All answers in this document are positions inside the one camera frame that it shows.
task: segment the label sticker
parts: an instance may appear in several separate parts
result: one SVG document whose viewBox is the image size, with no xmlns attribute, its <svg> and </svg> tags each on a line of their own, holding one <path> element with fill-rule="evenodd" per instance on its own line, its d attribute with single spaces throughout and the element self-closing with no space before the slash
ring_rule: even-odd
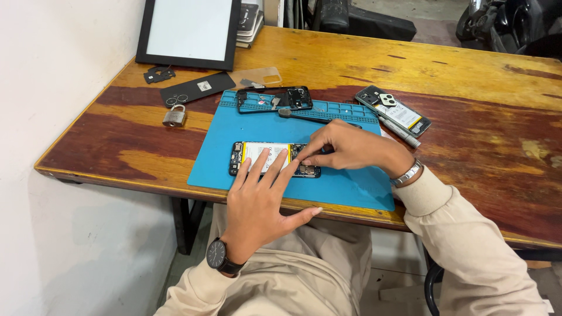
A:
<svg viewBox="0 0 562 316">
<path fill-rule="evenodd" d="M 211 85 L 208 81 L 199 82 L 197 85 L 199 86 L 199 90 L 201 90 L 201 92 L 211 89 Z"/>
<path fill-rule="evenodd" d="M 246 158 L 250 157 L 252 159 L 252 164 L 250 165 L 250 168 L 248 169 L 248 171 L 252 170 L 253 164 L 256 162 L 257 158 L 260 156 L 261 151 L 264 150 L 264 148 L 269 148 L 269 157 L 268 159 L 265 161 L 265 165 L 263 168 L 261 168 L 261 172 L 264 173 L 269 169 L 269 166 L 275 161 L 275 159 L 277 158 L 277 156 L 279 155 L 279 153 L 281 152 L 281 150 L 283 150 L 284 148 L 286 148 L 287 150 L 289 150 L 290 153 L 290 144 L 283 144 L 283 143 L 249 143 L 249 142 L 245 142 L 244 146 L 242 147 L 242 162 L 244 162 L 246 160 Z M 285 159 L 285 163 L 283 164 L 283 168 L 285 168 L 289 162 L 291 162 L 290 155 L 287 155 L 287 158 Z"/>
<path fill-rule="evenodd" d="M 398 124 L 403 127 L 410 129 L 414 124 L 416 124 L 422 117 L 416 112 L 408 109 L 403 104 L 397 102 L 398 104 L 393 107 L 385 107 L 384 105 L 377 105 L 375 109 L 386 114 L 389 118 L 393 119 Z"/>
</svg>

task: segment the person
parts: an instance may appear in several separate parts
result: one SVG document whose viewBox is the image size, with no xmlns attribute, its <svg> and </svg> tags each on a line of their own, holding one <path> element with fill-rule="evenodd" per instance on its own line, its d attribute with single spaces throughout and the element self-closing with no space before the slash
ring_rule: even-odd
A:
<svg viewBox="0 0 562 316">
<path fill-rule="evenodd" d="M 226 206 L 214 206 L 207 258 L 168 289 L 156 315 L 360 315 L 371 262 L 369 229 L 313 219 L 321 207 L 283 216 L 283 192 L 301 162 L 377 166 L 397 179 L 414 170 L 416 160 L 394 140 L 341 120 L 312 134 L 283 169 L 287 152 L 281 152 L 260 180 L 268 154 L 264 149 L 249 173 L 251 162 L 241 165 Z M 424 166 L 395 193 L 406 206 L 405 223 L 445 269 L 442 315 L 547 315 L 526 263 L 455 187 Z M 223 257 L 230 267 L 220 272 L 214 265 Z"/>
</svg>

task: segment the blue silicone repair mat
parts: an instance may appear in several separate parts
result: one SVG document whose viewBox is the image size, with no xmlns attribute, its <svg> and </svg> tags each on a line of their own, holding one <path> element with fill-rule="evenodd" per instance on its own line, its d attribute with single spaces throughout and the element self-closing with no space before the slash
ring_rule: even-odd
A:
<svg viewBox="0 0 562 316">
<path fill-rule="evenodd" d="M 234 177 L 228 174 L 228 168 L 234 142 L 307 143 L 310 134 L 324 126 L 306 120 L 283 119 L 276 111 L 239 114 L 235 96 L 236 91 L 223 93 L 187 180 L 188 185 L 230 189 Z M 268 103 L 273 99 L 268 94 L 248 93 L 243 110 L 270 109 L 271 106 L 258 104 L 262 100 L 260 96 Z M 363 105 L 316 100 L 313 100 L 313 105 L 313 110 L 293 113 L 343 119 L 380 135 L 377 117 Z M 283 196 L 387 211 L 394 211 L 395 208 L 388 176 L 377 167 L 359 170 L 322 167 L 320 178 L 292 178 Z"/>
</svg>

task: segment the hand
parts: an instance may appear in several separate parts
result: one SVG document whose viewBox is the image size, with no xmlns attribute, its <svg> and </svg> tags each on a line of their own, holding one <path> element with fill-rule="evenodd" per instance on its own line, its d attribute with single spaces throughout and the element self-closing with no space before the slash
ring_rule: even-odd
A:
<svg viewBox="0 0 562 316">
<path fill-rule="evenodd" d="M 332 154 L 323 155 L 321 150 Z M 309 144 L 298 154 L 304 165 L 335 169 L 360 169 L 377 166 L 391 179 L 402 176 L 414 165 L 414 157 L 401 144 L 345 123 L 333 120 L 310 136 Z M 401 186 L 412 183 L 408 181 Z"/>
<path fill-rule="evenodd" d="M 236 264 L 245 263 L 261 246 L 291 233 L 322 211 L 311 207 L 291 216 L 279 213 L 283 192 L 300 161 L 295 159 L 281 170 L 288 155 L 283 149 L 258 182 L 268 155 L 265 148 L 250 173 L 251 160 L 244 161 L 226 198 L 228 226 L 220 239 L 226 243 L 228 259 Z"/>
</svg>

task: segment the picture frame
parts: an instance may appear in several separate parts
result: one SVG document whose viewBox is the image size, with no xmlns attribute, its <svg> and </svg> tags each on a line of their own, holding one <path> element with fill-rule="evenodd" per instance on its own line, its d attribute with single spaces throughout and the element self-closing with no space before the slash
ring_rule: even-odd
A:
<svg viewBox="0 0 562 316">
<path fill-rule="evenodd" d="M 229 1 L 229 8 L 219 5 Z M 241 2 L 146 0 L 135 62 L 232 71 Z M 171 10 L 174 6 L 181 8 Z M 191 18 L 182 20 L 182 10 Z"/>
</svg>

